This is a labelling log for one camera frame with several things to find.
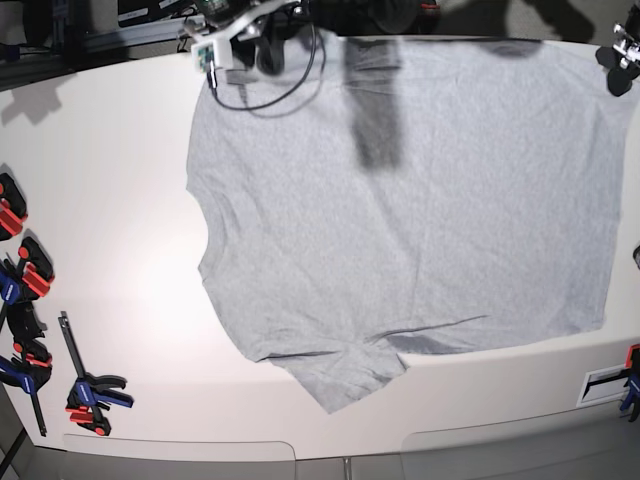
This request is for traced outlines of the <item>red black clamp top left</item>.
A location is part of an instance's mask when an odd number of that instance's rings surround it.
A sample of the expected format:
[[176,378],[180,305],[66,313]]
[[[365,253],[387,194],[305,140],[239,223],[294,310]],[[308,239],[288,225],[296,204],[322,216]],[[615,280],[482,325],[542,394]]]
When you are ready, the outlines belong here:
[[20,234],[28,218],[27,204],[14,179],[1,174],[1,240]]

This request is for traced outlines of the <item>aluminium frame rail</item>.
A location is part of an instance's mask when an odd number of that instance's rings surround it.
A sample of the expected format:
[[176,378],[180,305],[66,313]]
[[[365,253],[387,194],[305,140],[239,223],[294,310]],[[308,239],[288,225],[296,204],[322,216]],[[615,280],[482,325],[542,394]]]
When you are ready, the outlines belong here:
[[184,23],[204,23],[202,15],[170,18],[157,22],[118,28],[104,33],[84,34],[76,44],[87,53],[178,40],[185,34]]

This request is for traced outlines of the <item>blue black bar clamp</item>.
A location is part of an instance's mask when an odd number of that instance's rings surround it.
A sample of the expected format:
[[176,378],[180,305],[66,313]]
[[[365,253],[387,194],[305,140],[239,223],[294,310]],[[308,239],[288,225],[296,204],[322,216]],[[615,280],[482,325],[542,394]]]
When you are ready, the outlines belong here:
[[30,397],[39,433],[46,437],[38,392],[51,378],[52,355],[40,342],[45,338],[44,330],[32,301],[9,305],[4,312],[1,325],[7,323],[9,327],[14,354],[11,358],[1,357],[1,382],[19,388]]

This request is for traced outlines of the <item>dark object at right edge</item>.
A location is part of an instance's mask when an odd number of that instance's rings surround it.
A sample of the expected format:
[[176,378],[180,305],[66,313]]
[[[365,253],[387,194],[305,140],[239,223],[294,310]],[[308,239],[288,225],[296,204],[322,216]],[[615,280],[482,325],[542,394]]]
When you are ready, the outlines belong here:
[[640,269],[640,245],[635,247],[635,249],[633,250],[632,258],[637,268]]

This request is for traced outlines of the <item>blue red bar clamp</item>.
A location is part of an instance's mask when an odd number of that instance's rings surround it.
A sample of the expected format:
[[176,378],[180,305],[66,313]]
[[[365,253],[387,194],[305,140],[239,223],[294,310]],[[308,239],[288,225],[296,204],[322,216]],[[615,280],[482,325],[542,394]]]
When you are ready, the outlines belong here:
[[1,261],[1,326],[8,318],[10,307],[46,296],[54,279],[49,256],[33,236],[25,236],[18,249],[17,262],[9,257]]

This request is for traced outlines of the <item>blue clamp at right edge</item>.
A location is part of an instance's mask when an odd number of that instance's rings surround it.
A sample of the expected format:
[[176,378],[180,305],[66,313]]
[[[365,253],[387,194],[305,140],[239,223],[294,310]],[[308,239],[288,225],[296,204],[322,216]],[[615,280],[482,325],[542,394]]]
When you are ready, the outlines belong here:
[[587,390],[595,386],[603,385],[617,380],[625,380],[624,387],[629,391],[622,401],[619,410],[621,412],[632,409],[628,422],[633,423],[639,418],[639,345],[632,345],[627,353],[625,368],[618,374],[610,377],[601,378],[587,383]]

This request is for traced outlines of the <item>grey T-shirt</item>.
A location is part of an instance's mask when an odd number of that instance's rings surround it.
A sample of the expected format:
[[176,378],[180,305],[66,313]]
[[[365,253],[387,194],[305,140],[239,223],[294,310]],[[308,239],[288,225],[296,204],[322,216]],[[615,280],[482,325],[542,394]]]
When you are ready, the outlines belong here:
[[196,104],[199,271],[241,354],[332,413],[404,354],[600,329],[638,91],[533,42],[325,48]]

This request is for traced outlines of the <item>small blue bar clamp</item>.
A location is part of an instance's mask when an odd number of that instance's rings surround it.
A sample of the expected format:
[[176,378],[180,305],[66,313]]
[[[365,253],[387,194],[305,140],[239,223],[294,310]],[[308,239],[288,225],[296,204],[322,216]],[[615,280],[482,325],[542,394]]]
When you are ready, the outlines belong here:
[[76,371],[65,411],[74,424],[98,436],[108,437],[112,427],[104,411],[109,411],[114,405],[128,409],[134,405],[134,398],[124,392],[127,380],[119,376],[90,374],[81,359],[66,312],[60,312],[58,322]]

